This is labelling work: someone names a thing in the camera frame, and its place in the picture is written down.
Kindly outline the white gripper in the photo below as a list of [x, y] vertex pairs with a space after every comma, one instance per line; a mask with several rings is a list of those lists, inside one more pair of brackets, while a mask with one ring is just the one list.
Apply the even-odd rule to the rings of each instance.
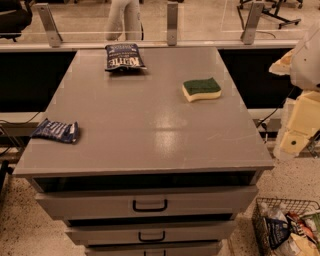
[[[290, 74], [293, 51], [290, 50], [269, 67], [269, 72], [283, 76]], [[320, 93], [303, 91], [294, 101], [285, 129], [280, 129], [273, 149], [278, 160], [298, 157], [309, 140], [320, 129]]]

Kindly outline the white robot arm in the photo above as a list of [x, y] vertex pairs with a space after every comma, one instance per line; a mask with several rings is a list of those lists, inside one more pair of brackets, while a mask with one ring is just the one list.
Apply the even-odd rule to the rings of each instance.
[[289, 75], [291, 84], [302, 90], [295, 100], [285, 100], [274, 156], [288, 160], [307, 149], [314, 158], [318, 158], [320, 24], [312, 25], [292, 50], [270, 66], [269, 71], [279, 76]]

